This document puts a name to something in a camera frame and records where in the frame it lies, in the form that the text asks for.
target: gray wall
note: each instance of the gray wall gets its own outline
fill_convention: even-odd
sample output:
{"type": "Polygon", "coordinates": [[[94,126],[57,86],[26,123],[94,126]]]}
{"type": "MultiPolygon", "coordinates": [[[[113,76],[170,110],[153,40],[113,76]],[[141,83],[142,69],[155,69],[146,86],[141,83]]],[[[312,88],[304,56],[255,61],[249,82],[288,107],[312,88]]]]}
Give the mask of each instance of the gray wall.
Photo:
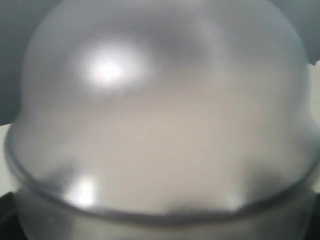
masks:
{"type": "MultiPolygon", "coordinates": [[[[32,32],[59,1],[0,0],[0,125],[11,123],[19,110],[22,60],[32,32]]],[[[320,0],[271,1],[296,26],[310,62],[320,59],[320,0]]]]}

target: dark background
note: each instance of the dark background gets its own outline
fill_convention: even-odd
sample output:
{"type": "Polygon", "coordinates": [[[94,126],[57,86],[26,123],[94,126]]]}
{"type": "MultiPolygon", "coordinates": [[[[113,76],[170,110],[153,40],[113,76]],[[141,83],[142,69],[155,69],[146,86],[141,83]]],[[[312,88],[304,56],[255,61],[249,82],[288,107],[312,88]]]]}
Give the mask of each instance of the dark background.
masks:
{"type": "MultiPolygon", "coordinates": [[[[285,13],[300,34],[309,62],[320,60],[320,0],[270,1],[285,13]]],[[[25,49],[41,19],[59,2],[0,0],[0,125],[11,123],[19,111],[25,49]]]]}

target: plastic dome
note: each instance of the plastic dome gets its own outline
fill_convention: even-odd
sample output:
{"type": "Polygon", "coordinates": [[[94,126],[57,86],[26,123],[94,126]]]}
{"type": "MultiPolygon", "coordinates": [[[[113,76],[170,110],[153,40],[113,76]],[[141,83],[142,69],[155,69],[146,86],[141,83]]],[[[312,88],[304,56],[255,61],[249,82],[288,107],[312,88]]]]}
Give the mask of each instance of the plastic dome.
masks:
{"type": "Polygon", "coordinates": [[[237,211],[318,157],[302,43],[264,0],[66,0],[37,29],[7,143],[81,209],[237,211]]]}

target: white surface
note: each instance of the white surface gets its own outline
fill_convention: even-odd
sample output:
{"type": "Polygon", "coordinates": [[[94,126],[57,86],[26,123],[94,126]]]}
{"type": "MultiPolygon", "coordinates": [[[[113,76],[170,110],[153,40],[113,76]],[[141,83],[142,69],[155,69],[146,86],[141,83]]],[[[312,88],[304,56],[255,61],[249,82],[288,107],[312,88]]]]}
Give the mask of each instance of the white surface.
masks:
{"type": "MultiPolygon", "coordinates": [[[[312,75],[311,108],[314,118],[320,123],[320,62],[316,66],[310,66],[312,75]]],[[[8,171],[5,166],[3,145],[9,125],[0,126],[0,196],[11,190],[8,171]]],[[[320,180],[316,186],[320,192],[320,180]]]]}

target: transparent plastic container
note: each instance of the transparent plastic container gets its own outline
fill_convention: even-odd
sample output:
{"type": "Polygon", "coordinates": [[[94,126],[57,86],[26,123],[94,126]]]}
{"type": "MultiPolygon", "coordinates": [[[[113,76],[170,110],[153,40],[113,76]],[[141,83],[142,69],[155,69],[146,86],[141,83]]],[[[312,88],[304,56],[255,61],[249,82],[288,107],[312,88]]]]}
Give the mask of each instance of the transparent plastic container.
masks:
{"type": "Polygon", "coordinates": [[[6,138],[30,240],[302,240],[319,128],[266,0],[66,0],[6,138]]]}

